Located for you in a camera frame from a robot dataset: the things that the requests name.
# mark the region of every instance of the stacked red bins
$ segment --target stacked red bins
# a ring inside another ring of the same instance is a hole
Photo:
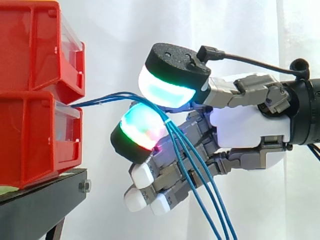
[[[19,189],[82,160],[84,45],[55,1],[0,1],[0,186]]]

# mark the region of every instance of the white fingertip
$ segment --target white fingertip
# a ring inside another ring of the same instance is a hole
[[[134,185],[138,189],[144,189],[150,186],[155,180],[149,166],[145,162],[141,165],[137,164],[133,167],[131,178],[134,182]]]
[[[161,216],[171,210],[166,196],[162,193],[156,196],[156,199],[150,204],[150,207],[155,216]]]
[[[141,191],[135,187],[131,188],[123,197],[124,203],[130,212],[137,212],[147,206]]]

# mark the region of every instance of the black mounting cylinder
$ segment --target black mounting cylinder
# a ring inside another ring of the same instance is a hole
[[[320,79],[282,83],[289,92],[291,107],[290,144],[320,143]]]

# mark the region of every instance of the black cable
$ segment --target black cable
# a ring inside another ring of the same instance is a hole
[[[199,51],[196,54],[196,57],[203,63],[207,63],[209,60],[217,61],[217,60],[223,60],[223,59],[230,59],[230,60],[235,60],[235,61],[251,64],[254,66],[258,66],[258,67],[261,67],[264,69],[276,71],[278,73],[294,75],[299,79],[309,79],[309,68],[308,67],[303,70],[295,70],[295,68],[284,69],[284,68],[273,66],[273,65],[261,62],[261,61],[253,60],[253,59],[250,59],[247,57],[228,54],[222,50],[219,50],[219,49],[217,49],[215,47],[211,47],[211,46],[201,46]]]
[[[247,64],[251,64],[251,65],[255,65],[264,69],[269,69],[275,72],[279,72],[282,74],[290,74],[290,75],[294,75],[296,77],[304,77],[304,75],[306,74],[306,71],[295,71],[295,70],[290,70],[290,69],[285,69],[285,68],[281,68],[281,67],[277,67],[277,66],[273,66],[261,61],[257,61],[254,59],[250,59],[247,57],[243,57],[243,56],[238,56],[238,55],[233,55],[233,54],[228,54],[226,53],[224,56],[225,59],[230,59],[230,60],[235,60],[235,61],[239,61],[239,62],[243,62],[243,63],[247,63]]]

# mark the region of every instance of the black shelf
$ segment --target black shelf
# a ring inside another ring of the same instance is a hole
[[[65,216],[86,199],[85,180],[87,169],[75,168],[52,181],[0,195],[0,239],[37,240],[61,231]]]

